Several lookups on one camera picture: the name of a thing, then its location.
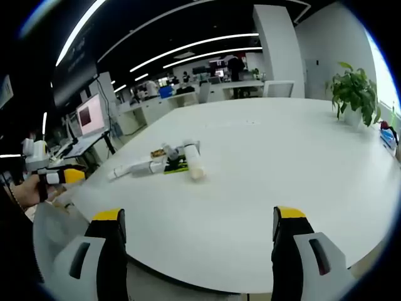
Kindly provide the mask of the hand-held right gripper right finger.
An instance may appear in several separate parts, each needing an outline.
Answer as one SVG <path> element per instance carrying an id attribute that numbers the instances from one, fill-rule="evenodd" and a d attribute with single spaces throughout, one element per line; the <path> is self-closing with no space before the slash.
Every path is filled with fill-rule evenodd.
<path id="1" fill-rule="evenodd" d="M 296 208 L 273 209 L 271 261 L 272 300 L 340 300 L 356 282 L 345 254 Z"/>

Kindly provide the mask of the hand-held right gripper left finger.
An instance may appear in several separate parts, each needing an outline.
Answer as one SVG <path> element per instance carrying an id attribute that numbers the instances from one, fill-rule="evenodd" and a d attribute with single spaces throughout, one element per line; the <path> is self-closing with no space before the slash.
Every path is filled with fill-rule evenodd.
<path id="1" fill-rule="evenodd" d="M 51 279 L 56 300 L 128 300 L 125 211 L 94 215 L 85 233 L 56 256 Z"/>

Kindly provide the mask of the person's left hand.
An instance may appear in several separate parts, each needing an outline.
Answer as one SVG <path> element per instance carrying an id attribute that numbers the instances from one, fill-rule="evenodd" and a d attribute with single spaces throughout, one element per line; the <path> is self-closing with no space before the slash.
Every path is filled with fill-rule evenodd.
<path id="1" fill-rule="evenodd" d="M 33 174 L 20 185 L 13 186 L 12 190 L 18 204 L 24 209 L 37 205 L 40 201 L 38 192 L 39 176 Z"/>

